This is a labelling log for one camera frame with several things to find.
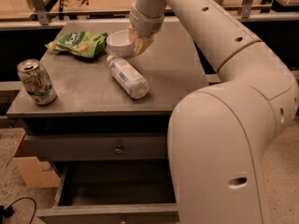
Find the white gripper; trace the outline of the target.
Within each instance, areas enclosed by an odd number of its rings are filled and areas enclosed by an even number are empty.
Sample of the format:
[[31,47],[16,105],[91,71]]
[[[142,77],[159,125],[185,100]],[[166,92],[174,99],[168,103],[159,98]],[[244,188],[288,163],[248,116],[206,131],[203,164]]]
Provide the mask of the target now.
[[143,15],[135,5],[132,5],[129,20],[131,25],[128,27],[128,39],[130,43],[135,44],[134,55],[137,56],[152,44],[153,35],[161,30],[164,15],[158,18],[149,18]]

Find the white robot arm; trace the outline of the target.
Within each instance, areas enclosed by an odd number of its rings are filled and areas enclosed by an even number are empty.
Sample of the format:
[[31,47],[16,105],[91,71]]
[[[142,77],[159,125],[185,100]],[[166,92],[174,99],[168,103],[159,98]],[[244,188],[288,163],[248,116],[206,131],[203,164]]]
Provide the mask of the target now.
[[251,30],[213,0],[135,0],[136,40],[158,33],[171,8],[220,83],[172,112],[168,155],[180,224],[271,224],[263,151],[294,119],[298,84]]

